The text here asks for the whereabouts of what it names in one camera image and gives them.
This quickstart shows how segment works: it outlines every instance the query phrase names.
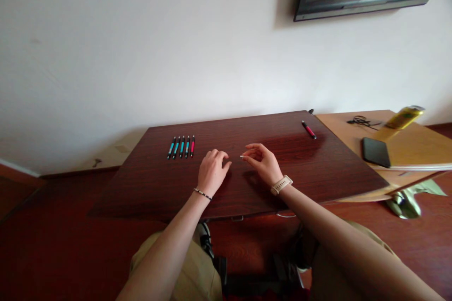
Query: beverage can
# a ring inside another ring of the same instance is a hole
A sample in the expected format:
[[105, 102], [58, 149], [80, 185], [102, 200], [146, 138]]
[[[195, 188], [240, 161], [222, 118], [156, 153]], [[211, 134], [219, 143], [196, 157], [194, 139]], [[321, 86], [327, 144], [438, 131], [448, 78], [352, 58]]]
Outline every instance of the beverage can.
[[404, 129], [421, 116], [424, 113], [424, 110], [425, 108], [422, 108], [421, 106], [408, 106], [402, 108], [386, 123], [386, 126], [393, 129]]

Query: black cable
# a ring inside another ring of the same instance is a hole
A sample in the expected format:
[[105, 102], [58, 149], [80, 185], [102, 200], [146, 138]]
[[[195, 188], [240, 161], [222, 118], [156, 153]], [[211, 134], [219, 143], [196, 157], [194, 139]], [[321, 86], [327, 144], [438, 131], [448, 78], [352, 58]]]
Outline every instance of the black cable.
[[364, 127], [372, 128], [374, 130], [378, 130], [378, 129], [372, 127], [373, 125], [381, 124], [381, 122], [371, 124], [371, 121], [368, 121], [365, 116], [361, 116], [361, 115], [356, 115], [352, 120], [347, 121], [347, 123], [350, 123], [350, 124], [356, 123], [359, 125], [363, 125]]

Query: hand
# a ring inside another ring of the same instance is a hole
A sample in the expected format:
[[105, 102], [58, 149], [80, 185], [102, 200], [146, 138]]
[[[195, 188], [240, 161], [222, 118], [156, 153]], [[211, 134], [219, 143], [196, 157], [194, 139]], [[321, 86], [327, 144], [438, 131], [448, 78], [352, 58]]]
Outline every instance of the hand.
[[229, 161], [222, 167], [223, 158], [229, 158], [228, 154], [214, 149], [207, 152], [199, 167], [198, 189], [209, 197], [213, 197], [220, 188], [232, 164]]
[[252, 143], [246, 148], [249, 150], [242, 154], [243, 160], [251, 164], [269, 186], [273, 186], [284, 177], [279, 169], [278, 160], [262, 143]]

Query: black phone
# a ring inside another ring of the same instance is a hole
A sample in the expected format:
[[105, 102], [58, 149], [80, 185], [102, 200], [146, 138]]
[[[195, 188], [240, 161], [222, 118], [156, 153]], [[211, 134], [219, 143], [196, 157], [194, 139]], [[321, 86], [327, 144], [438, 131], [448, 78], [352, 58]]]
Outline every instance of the black phone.
[[363, 159], [366, 162], [380, 165], [385, 168], [391, 167], [386, 143], [371, 138], [363, 138]]

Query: beaded bracelet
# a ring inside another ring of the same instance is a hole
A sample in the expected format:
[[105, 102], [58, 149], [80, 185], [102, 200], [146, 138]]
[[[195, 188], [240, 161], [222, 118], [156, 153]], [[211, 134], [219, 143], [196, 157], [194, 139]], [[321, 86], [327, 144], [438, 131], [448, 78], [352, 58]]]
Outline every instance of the beaded bracelet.
[[200, 191], [199, 189], [193, 189], [195, 192], [197, 192], [197, 193], [200, 193], [201, 195], [203, 195], [203, 196], [205, 196], [206, 198], [208, 198], [209, 200], [211, 200], [212, 201], [212, 198], [211, 197], [208, 197], [207, 195], [205, 195], [202, 191]]

